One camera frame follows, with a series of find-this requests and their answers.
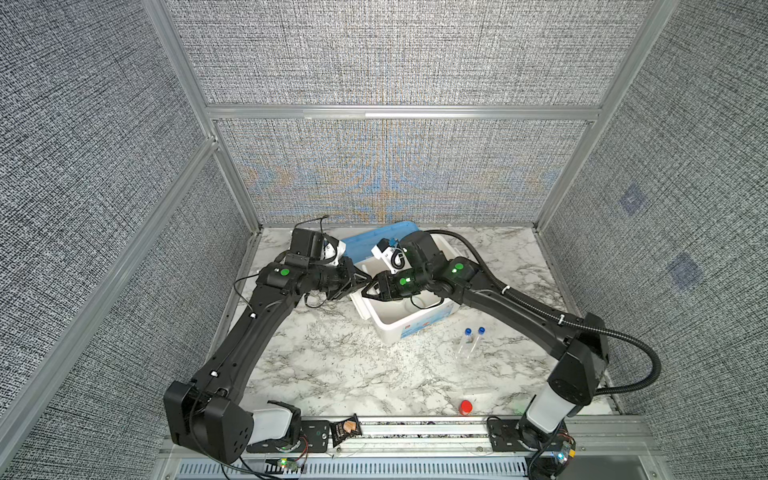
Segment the white plastic storage bin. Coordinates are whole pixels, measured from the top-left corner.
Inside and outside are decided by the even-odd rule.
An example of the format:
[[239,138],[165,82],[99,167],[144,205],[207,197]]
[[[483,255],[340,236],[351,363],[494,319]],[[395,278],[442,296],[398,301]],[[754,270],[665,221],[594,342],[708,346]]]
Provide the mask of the white plastic storage bin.
[[375,327],[385,345],[418,333],[459,310],[459,305],[449,299],[439,304],[440,298],[428,291],[413,301],[380,302],[364,298],[360,292],[352,293],[350,298],[360,317]]

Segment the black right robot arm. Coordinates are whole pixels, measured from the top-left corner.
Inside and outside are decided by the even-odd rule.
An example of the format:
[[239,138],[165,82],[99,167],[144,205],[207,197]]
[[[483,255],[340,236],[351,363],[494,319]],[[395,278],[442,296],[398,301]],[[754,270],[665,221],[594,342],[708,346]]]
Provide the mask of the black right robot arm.
[[479,310],[523,334],[557,360],[545,386],[519,420],[520,442],[533,450],[552,441],[564,420],[591,403],[608,363],[600,321],[543,304],[499,280],[477,249],[448,230],[417,231],[399,242],[408,267],[372,277],[361,294],[379,302],[423,291]]

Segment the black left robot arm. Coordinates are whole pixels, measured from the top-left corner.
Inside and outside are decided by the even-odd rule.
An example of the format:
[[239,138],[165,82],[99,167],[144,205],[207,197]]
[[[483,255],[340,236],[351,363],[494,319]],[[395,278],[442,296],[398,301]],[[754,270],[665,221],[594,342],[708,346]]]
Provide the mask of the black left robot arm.
[[346,256],[337,265],[271,262],[263,267],[245,311],[218,349],[189,381],[174,381],[165,391],[173,443],[224,464],[234,463],[253,444],[296,446],[298,408],[280,401],[269,401],[261,412],[240,406],[252,371],[277,328],[306,294],[318,291],[334,301],[370,280]]

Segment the blue capped test tube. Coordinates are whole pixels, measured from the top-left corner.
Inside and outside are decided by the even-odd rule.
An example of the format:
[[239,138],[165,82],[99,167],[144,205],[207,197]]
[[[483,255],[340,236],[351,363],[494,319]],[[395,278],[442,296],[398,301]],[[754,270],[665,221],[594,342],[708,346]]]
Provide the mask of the blue capped test tube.
[[467,327],[464,330],[463,335],[459,341],[459,346],[456,351],[456,358],[457,359],[463,358],[467,354],[467,352],[471,349],[473,342],[474,342],[473,331],[471,328]]
[[471,348],[469,350],[469,353],[467,355],[468,358],[470,358],[474,354],[474,352],[477,350],[477,347],[479,346],[479,344],[483,340],[485,333],[486,333],[486,329],[484,327],[479,327],[478,328],[478,330],[476,332],[476,335],[474,337],[472,346],[471,346]]

